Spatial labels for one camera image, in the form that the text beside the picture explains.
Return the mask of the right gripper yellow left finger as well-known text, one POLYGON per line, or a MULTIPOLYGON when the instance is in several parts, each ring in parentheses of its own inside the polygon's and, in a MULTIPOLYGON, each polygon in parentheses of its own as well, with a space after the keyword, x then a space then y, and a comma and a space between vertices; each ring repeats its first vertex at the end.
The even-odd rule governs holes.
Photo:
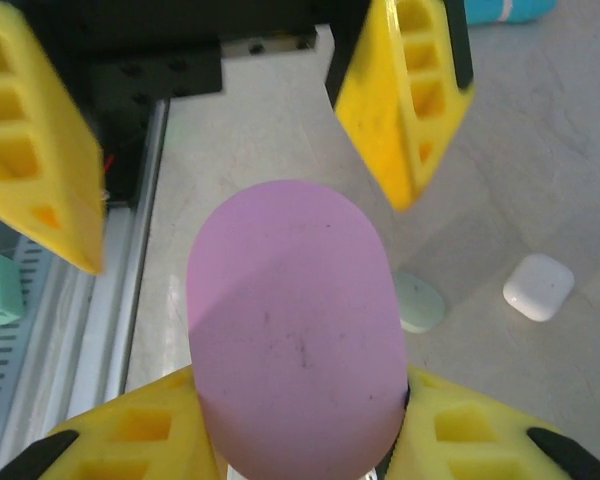
POLYGON ((220 477, 191 367, 59 424, 0 469, 0 479, 220 477))

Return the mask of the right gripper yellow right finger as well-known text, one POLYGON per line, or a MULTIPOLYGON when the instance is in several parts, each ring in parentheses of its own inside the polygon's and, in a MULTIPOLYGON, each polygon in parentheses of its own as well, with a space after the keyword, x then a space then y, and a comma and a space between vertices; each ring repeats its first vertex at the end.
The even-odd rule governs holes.
POLYGON ((556 427, 419 367, 386 479, 600 479, 600 460, 556 427))

